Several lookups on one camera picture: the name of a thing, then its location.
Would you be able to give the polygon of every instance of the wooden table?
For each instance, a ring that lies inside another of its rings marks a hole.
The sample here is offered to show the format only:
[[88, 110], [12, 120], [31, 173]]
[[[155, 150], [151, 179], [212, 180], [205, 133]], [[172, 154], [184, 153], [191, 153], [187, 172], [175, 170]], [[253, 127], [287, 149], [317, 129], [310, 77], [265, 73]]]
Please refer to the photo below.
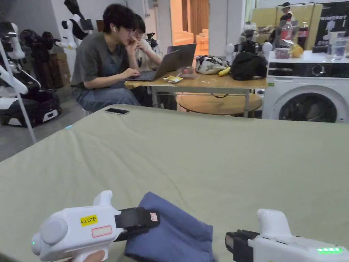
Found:
[[265, 79], [251, 80], [251, 81], [237, 81], [231, 76], [226, 75], [220, 77], [219, 75], [203, 75], [198, 74], [196, 79], [183, 79], [177, 84], [170, 84], [164, 80], [164, 77], [169, 75], [177, 75], [175, 71], [167, 73], [163, 77], [153, 81], [126, 81], [125, 86], [129, 89], [138, 86], [150, 86], [153, 94], [154, 107], [158, 107], [157, 92], [183, 92], [183, 93], [205, 93], [205, 94], [231, 94], [246, 96], [246, 103], [244, 109], [244, 117], [248, 116], [250, 89], [267, 88]]

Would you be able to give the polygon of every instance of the person in background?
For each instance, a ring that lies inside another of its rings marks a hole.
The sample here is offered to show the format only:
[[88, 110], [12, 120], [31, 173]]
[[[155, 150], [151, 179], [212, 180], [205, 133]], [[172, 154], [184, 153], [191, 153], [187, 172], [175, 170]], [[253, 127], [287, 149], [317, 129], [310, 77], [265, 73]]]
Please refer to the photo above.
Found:
[[149, 71], [161, 64], [161, 58], [151, 49], [149, 43], [143, 39], [146, 33], [146, 25], [143, 19], [138, 14], [135, 15], [135, 19], [138, 24], [138, 28], [134, 34], [137, 40], [136, 60], [139, 71]]
[[139, 75], [135, 14], [123, 5], [111, 4], [103, 21], [103, 32], [85, 37], [76, 51], [73, 96], [89, 112], [113, 104], [140, 105], [124, 85], [126, 78]]
[[295, 21], [296, 19], [293, 13], [291, 12], [291, 4], [289, 2], [285, 2], [281, 6], [282, 6], [282, 12], [284, 13], [284, 15], [290, 14], [291, 17], [289, 19], [291, 19], [291, 22]]
[[[146, 26], [143, 19], [137, 14], [135, 15], [135, 19], [138, 24], [134, 37], [137, 40], [136, 60], [139, 71], [150, 71], [156, 69], [161, 64], [161, 58], [152, 50], [150, 44], [143, 39], [146, 32]], [[152, 95], [148, 94], [147, 86], [133, 88], [132, 93], [142, 106], [153, 106], [153, 98]], [[164, 108], [177, 110], [177, 102], [173, 94], [168, 92], [158, 92], [158, 94], [158, 102], [162, 104]]]

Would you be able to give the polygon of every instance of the plastic container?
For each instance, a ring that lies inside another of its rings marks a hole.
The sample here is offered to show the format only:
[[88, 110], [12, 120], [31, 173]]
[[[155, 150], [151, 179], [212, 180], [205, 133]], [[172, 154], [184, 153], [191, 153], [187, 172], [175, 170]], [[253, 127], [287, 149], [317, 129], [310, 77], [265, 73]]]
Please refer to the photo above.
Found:
[[195, 69], [190, 66], [178, 69], [177, 76], [186, 79], [196, 79], [198, 77], [198, 75], [195, 74]]
[[286, 48], [275, 48], [275, 58], [277, 59], [288, 59], [291, 57], [291, 49]]
[[[281, 29], [281, 39], [282, 40], [292, 41], [292, 28], [293, 28], [293, 26], [291, 24], [291, 19], [287, 19], [286, 24]], [[281, 44], [290, 46], [290, 44], [285, 42], [285, 41], [283, 41]]]
[[332, 59], [333, 60], [340, 60], [344, 57], [347, 42], [348, 42], [347, 37], [339, 37], [336, 39], [336, 41], [332, 45]]

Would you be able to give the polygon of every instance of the green led light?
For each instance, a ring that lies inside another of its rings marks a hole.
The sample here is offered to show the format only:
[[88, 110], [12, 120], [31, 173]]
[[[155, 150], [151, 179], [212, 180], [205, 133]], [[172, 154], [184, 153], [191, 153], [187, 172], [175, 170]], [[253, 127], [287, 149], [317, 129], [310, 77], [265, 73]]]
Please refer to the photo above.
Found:
[[319, 254], [340, 254], [342, 252], [341, 248], [318, 248]]

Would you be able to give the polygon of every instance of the table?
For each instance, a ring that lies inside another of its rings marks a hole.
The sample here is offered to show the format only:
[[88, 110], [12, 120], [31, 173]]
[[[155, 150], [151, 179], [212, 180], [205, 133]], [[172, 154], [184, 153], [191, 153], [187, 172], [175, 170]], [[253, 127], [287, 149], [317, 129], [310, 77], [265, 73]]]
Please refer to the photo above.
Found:
[[[93, 113], [0, 162], [0, 253], [38, 262], [32, 235], [52, 213], [113, 190], [117, 209], [152, 191], [225, 233], [259, 231], [259, 208], [283, 211], [294, 235], [349, 247], [349, 125], [187, 114], [130, 105]], [[124, 242], [109, 261], [131, 262]]]
[[163, 77], [153, 81], [126, 81], [127, 88], [136, 88], [138, 86], [150, 86], [153, 94], [154, 107], [158, 107], [157, 92], [185, 92], [185, 93], [215, 93], [215, 94], [234, 94], [246, 96], [244, 117], [248, 117], [248, 105], [250, 99], [250, 89], [267, 88], [266, 79], [237, 81], [226, 75], [203, 75], [198, 74], [196, 79], [183, 79], [177, 84], [169, 84], [163, 78], [169, 75], [177, 75], [175, 71], [167, 73]]

